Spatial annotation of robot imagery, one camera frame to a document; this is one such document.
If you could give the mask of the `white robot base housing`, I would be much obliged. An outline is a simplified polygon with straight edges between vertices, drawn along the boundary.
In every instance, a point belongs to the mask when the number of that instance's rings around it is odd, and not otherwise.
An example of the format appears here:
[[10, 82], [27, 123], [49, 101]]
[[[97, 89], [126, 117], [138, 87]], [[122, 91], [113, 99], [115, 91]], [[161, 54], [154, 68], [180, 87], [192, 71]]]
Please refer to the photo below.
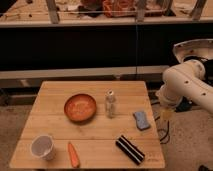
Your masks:
[[200, 60], [206, 69], [206, 78], [213, 80], [213, 38], [192, 39], [173, 45], [173, 54], [179, 63]]

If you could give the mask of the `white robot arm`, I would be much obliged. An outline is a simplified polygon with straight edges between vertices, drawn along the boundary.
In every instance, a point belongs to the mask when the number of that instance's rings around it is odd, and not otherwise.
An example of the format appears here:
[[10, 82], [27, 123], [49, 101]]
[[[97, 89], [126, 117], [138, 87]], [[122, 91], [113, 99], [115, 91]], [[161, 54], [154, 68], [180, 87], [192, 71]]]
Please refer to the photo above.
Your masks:
[[163, 72], [163, 85], [156, 92], [160, 105], [176, 108], [183, 98], [213, 115], [213, 86], [204, 82], [205, 67], [199, 60], [188, 60]]

